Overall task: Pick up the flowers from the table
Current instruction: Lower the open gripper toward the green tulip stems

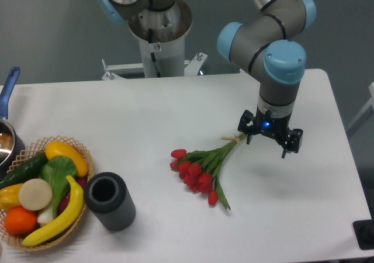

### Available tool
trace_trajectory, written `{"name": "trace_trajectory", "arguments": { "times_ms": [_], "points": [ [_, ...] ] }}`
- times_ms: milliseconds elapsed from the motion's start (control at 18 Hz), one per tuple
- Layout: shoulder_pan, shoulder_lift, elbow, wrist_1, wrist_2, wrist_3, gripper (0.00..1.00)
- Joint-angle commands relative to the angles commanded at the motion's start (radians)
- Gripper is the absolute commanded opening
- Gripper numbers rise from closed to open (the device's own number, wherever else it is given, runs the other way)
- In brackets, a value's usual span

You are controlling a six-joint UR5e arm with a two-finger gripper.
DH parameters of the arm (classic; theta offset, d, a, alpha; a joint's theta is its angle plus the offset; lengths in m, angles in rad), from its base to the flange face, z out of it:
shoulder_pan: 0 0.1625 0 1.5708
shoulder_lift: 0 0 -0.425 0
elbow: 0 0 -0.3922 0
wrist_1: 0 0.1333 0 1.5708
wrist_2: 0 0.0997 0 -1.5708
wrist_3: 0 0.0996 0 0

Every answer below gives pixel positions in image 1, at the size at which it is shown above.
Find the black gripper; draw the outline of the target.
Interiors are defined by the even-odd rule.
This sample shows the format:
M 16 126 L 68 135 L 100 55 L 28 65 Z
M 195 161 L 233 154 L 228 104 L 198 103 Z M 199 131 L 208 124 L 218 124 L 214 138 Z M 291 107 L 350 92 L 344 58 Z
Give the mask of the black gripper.
M 247 145 L 250 144 L 253 135 L 261 134 L 281 144 L 282 158 L 289 153 L 298 153 L 302 145 L 303 130 L 289 129 L 291 107 L 258 104 L 255 116 L 249 110 L 243 112 L 237 130 L 245 134 Z

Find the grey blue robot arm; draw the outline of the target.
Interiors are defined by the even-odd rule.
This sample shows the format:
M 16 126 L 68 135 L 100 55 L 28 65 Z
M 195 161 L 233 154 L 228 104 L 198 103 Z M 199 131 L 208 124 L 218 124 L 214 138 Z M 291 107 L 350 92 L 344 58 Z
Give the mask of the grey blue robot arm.
M 260 84 L 257 110 L 245 111 L 238 130 L 247 140 L 261 134 L 283 153 L 299 151 L 303 132 L 289 120 L 304 76 L 306 52 L 293 37 L 316 18 L 313 0 L 253 0 L 261 17 L 251 25 L 231 22 L 217 51 Z M 115 24 L 127 23 L 137 38 L 147 78 L 185 75 L 185 36 L 192 14 L 183 0 L 97 0 Z

